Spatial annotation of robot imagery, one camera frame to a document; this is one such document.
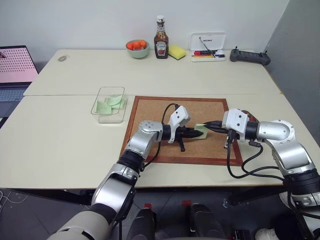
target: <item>laptop screen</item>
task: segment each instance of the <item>laptop screen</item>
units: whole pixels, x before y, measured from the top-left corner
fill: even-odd
[[[38,72],[26,46],[0,47],[0,84],[32,82]]]

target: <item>green bowl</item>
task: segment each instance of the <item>green bowl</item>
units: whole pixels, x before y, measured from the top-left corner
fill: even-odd
[[[132,40],[132,41],[128,41],[125,45],[127,46],[128,43],[133,43],[133,42],[136,42],[136,41],[139,41],[139,39],[137,40]],[[127,47],[126,50],[128,51],[128,53],[130,54],[131,57],[135,58],[135,59],[141,59],[141,58],[144,58],[145,56],[148,55],[149,53],[149,43],[147,41],[146,42],[146,47],[145,49],[143,50],[130,50],[128,49]]]

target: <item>remote controller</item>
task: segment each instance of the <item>remote controller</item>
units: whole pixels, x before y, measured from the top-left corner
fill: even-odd
[[[231,62],[236,61],[244,61],[244,62],[252,62],[252,63],[259,63],[263,66],[268,65],[271,62],[270,57],[267,55],[267,51],[265,53],[260,52],[250,52],[250,51],[240,51],[237,49],[236,46],[235,49],[231,50],[230,53],[230,60]]]

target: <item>laptop keyboard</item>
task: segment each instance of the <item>laptop keyboard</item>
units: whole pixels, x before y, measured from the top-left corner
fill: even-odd
[[[20,102],[26,89],[0,89],[0,102]]]

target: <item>yellow sponge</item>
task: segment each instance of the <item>yellow sponge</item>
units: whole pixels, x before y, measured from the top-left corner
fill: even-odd
[[[186,50],[177,45],[169,45],[169,55],[177,60],[182,59],[186,55]]]

